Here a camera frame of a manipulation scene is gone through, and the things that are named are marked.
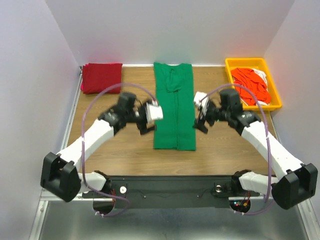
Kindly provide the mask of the green t shirt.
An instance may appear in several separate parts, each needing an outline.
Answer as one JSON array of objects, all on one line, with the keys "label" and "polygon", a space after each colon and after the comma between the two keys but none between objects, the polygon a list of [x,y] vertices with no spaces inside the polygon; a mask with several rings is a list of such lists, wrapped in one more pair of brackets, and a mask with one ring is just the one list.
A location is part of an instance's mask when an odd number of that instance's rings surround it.
[{"label": "green t shirt", "polygon": [[191,64],[168,65],[155,62],[155,94],[163,119],[156,122],[153,148],[196,150],[194,75]]}]

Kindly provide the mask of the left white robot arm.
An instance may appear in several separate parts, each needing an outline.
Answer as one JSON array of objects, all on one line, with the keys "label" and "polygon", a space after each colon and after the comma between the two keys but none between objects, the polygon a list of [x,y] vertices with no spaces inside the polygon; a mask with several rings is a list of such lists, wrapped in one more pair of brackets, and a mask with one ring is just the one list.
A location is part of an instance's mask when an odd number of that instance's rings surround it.
[{"label": "left white robot arm", "polygon": [[148,99],[136,107],[136,100],[134,93],[121,93],[117,103],[102,112],[77,140],[58,153],[49,152],[43,159],[41,187],[67,203],[88,191],[110,197],[112,190],[104,173],[79,171],[85,169],[88,157],[128,123],[135,123],[141,135],[156,129],[154,122],[163,119],[161,106]]}]

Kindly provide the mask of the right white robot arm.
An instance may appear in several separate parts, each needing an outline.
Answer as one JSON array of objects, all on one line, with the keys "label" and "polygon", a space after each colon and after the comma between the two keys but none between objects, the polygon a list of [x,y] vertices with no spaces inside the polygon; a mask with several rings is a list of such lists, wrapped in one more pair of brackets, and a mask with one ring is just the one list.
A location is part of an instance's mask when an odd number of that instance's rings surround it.
[{"label": "right white robot arm", "polygon": [[203,133],[205,126],[215,122],[228,125],[248,141],[267,161],[268,174],[257,174],[251,170],[237,171],[231,177],[231,190],[234,194],[252,191],[272,197],[284,210],[313,197],[316,192],[318,169],[312,164],[304,164],[292,155],[269,132],[267,122],[250,110],[244,110],[239,93],[234,88],[223,89],[219,93],[220,107],[217,107],[209,94],[197,92],[193,103],[199,110],[193,127]]}]

